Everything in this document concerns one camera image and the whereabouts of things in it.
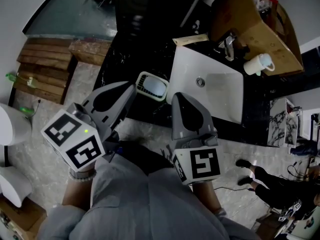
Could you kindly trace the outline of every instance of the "black marble countertop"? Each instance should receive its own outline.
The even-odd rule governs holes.
[[[261,76],[247,75],[243,69],[244,60],[235,58],[230,62],[214,49],[211,41],[198,42],[187,46],[209,56],[243,74],[244,95],[242,124],[236,124],[213,117],[213,124],[221,139],[266,146],[270,117],[270,102],[266,98],[269,89]],[[136,82],[140,72],[146,71],[170,81],[176,45],[172,39],[150,39],[148,41],[128,42],[117,33],[104,59],[94,89],[120,82]],[[141,94],[127,115],[128,118],[172,127],[171,105],[158,102]]]

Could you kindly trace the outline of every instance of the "green object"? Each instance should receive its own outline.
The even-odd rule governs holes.
[[[22,111],[25,115],[33,115],[35,113],[35,110],[33,108],[27,108],[27,107],[20,107],[20,111]]]
[[[14,82],[14,83],[17,80],[17,77],[15,75],[13,75],[13,74],[5,74],[5,77],[8,78],[9,81]]]

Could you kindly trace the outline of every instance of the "black shoe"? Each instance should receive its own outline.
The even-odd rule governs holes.
[[[249,176],[246,176],[238,181],[238,186],[243,186],[245,184],[250,184],[254,180],[250,178]]]
[[[239,159],[238,161],[235,162],[235,165],[238,167],[242,167],[242,168],[250,168],[251,163],[247,160],[243,160],[243,159]]]

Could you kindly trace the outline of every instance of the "white marker cube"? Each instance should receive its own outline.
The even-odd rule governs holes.
[[[171,161],[184,185],[212,181],[224,173],[219,146],[175,149]]]
[[[56,154],[76,172],[106,154],[97,129],[63,109],[41,133]]]

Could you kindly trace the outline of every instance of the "white sink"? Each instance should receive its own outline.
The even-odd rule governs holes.
[[[244,77],[238,71],[199,52],[177,46],[166,101],[177,92],[197,99],[211,116],[241,124]]]

